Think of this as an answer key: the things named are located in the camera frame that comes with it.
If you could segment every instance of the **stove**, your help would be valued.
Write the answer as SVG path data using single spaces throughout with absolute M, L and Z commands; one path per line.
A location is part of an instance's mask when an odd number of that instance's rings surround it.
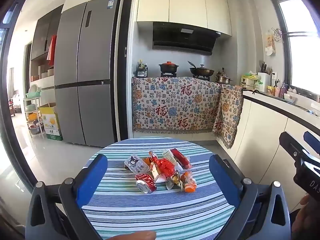
M 170 78 L 170 77 L 177 77 L 177 73 L 172 74 L 172 73 L 162 73 L 162 72 L 161 72 L 160 77 L 168 77 L 168 78 Z
M 201 79 L 201 80 L 204 80 L 204 81 L 210 81 L 210 77 L 204 77 L 204 76 L 195 76 L 193 75 L 194 78 L 197 78 L 197 79 Z

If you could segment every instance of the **gray refrigerator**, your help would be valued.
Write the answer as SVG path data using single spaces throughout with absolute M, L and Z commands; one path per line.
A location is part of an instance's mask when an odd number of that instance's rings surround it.
M 120 0 L 91 0 L 61 14 L 54 59 L 57 114 L 65 141 L 117 141 L 114 49 Z

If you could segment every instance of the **striped tablecloth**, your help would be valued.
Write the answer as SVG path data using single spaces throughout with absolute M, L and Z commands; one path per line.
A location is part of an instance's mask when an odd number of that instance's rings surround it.
M 152 194 L 139 192 L 134 174 L 124 169 L 124 160 L 131 153 L 146 157 L 150 150 L 161 157 L 165 149 L 172 148 L 190 157 L 198 184 L 196 192 L 167 190 L 164 183 L 156 184 L 157 190 Z M 97 154 L 107 156 L 108 170 L 82 209 L 103 239 L 139 230 L 156 231 L 158 240 L 214 239 L 234 210 L 209 171 L 212 152 L 199 145 L 145 137 L 111 144 Z

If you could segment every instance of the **range hood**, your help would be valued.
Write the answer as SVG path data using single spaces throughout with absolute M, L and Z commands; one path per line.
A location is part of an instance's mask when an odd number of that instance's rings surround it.
M 212 55 L 220 33 L 186 24 L 153 22 L 152 48 Z

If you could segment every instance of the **patterned cloth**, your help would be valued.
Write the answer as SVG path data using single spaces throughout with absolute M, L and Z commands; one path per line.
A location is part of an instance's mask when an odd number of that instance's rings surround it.
M 124 168 L 124 160 L 131 153 L 146 157 L 150 150 L 160 157 L 164 150 L 172 148 L 190 157 L 196 192 L 167 190 L 165 183 L 157 183 L 157 190 L 152 194 L 139 192 L 134 174 Z M 82 209 L 103 239 L 155 230 L 157 240 L 213 240 L 234 211 L 209 171 L 212 152 L 199 145 L 172 138 L 146 137 L 111 144 L 97 154 L 107 156 L 108 170 Z
M 133 128 L 156 133 L 214 131 L 230 148 L 243 105 L 242 88 L 195 78 L 133 78 Z

